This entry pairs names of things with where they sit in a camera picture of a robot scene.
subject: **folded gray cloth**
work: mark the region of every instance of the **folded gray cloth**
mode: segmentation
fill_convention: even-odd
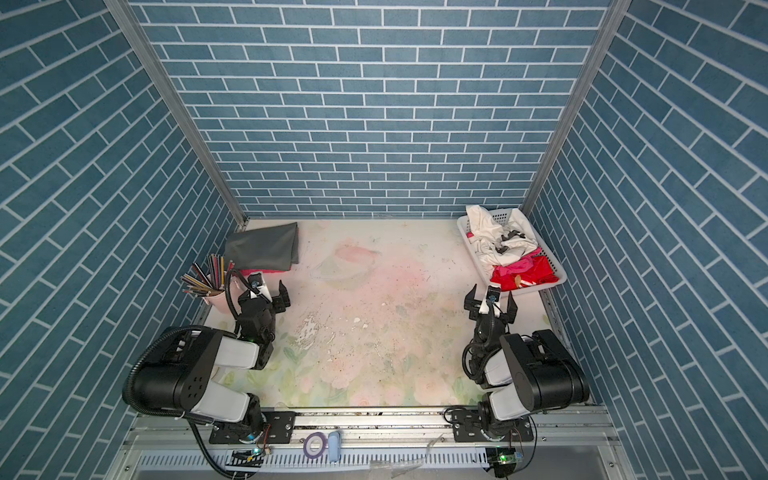
[[[238,270],[290,270],[299,262],[299,224],[232,233],[224,247],[225,264]]]

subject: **wall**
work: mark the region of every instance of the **wall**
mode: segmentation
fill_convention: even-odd
[[[131,2],[246,212],[447,217],[521,203],[608,0],[259,3]]]
[[[128,364],[196,312],[175,279],[233,225],[101,0],[0,11],[0,478],[90,478]]]
[[[533,216],[646,478],[768,476],[766,7],[634,0]]]

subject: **white plastic basket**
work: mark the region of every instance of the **white plastic basket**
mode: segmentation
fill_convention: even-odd
[[[488,212],[491,214],[491,217],[496,223],[499,225],[505,225],[509,219],[509,214],[512,212],[512,209],[500,208],[498,210],[489,210]],[[490,285],[491,279],[486,277],[485,271],[480,264],[480,260],[478,260],[475,252],[472,251],[472,245],[469,244],[469,238],[467,238],[467,233],[469,233],[469,217],[466,215],[464,217],[459,217],[456,221],[456,225],[458,225],[458,231],[462,235],[462,239],[464,239],[464,245],[467,247],[467,253],[469,253],[469,256],[472,258],[472,262],[475,264],[475,268],[480,274],[480,278],[483,279],[485,286]],[[554,258],[552,250],[549,250],[549,246],[543,241],[541,235],[538,234],[533,226],[531,226],[531,229],[533,229],[533,233],[536,234],[536,241],[538,241],[538,245],[541,247],[541,253],[547,257],[547,260],[549,260],[549,266],[552,267],[552,272],[559,280],[554,283],[543,283],[541,285],[527,286],[525,288],[512,290],[512,295],[522,295],[523,293],[538,292],[539,290],[544,290],[547,288],[552,288],[555,285],[560,285],[568,279],[568,275],[565,274],[563,266],[560,264],[560,262],[558,262],[558,259]]]

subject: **pink cup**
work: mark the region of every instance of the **pink cup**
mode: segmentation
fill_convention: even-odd
[[[241,313],[241,310],[240,304],[237,302],[237,297],[246,291],[247,288],[240,282],[240,280],[237,279],[236,276],[233,276],[230,279],[230,294],[232,295],[232,303],[234,303],[235,310],[238,313]],[[219,293],[218,295],[214,296],[204,296],[203,300],[208,305],[215,307],[216,310],[231,315],[230,307],[227,305],[227,295],[225,293]]]

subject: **table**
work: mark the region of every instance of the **table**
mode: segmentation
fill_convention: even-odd
[[[291,220],[251,220],[248,229]],[[252,392],[266,407],[473,404],[482,391],[461,366],[474,322],[463,300],[485,294],[455,220],[299,220],[300,263],[267,273],[291,307],[277,315],[263,370],[214,369],[213,379]],[[510,330],[549,328],[538,292],[515,297]],[[215,309],[208,326],[233,331]]]

